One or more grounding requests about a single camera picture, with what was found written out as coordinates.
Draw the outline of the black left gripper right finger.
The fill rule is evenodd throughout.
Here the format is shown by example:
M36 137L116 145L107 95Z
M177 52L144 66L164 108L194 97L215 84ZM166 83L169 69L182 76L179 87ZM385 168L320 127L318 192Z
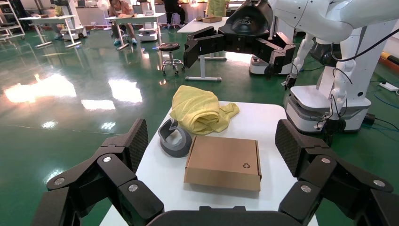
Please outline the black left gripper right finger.
M275 145L297 182L279 212L306 226L322 200L333 202L356 226L396 226L399 197L386 180L340 158L322 139L303 135L287 119Z

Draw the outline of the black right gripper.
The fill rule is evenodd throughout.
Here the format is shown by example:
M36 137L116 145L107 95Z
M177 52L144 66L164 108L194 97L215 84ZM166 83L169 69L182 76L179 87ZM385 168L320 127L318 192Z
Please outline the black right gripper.
M281 73L291 64L296 45L281 32L270 36L273 11L267 0L245 1L217 30L206 27L187 35L184 44L184 66L190 68L198 57L227 52L253 52L266 62L267 78Z

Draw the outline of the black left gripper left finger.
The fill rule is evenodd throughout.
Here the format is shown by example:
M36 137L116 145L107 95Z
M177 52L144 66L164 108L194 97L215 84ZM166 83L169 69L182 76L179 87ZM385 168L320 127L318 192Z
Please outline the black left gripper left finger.
M128 225L149 224L164 212L164 204L136 175L147 146L144 119L127 133L107 138L92 157L48 181L31 224L79 226L104 199Z

